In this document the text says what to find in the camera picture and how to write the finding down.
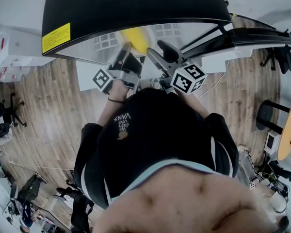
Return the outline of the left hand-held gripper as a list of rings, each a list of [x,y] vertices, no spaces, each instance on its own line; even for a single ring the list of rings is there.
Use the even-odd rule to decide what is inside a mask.
[[[130,53],[132,44],[126,42],[118,53],[114,63],[106,69],[99,69],[92,78],[97,89],[109,94],[113,81],[121,80],[124,85],[136,93],[141,79],[142,64]]]

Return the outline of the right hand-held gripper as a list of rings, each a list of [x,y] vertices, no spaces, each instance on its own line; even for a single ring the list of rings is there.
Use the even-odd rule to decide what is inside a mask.
[[[163,57],[152,48],[147,48],[146,54],[154,66],[164,74],[160,85],[166,93],[178,90],[190,95],[198,90],[207,78],[207,73],[201,65],[191,59],[186,59],[182,52],[173,45],[158,40],[157,45],[163,50]],[[181,63],[173,70],[169,70],[169,63]]]

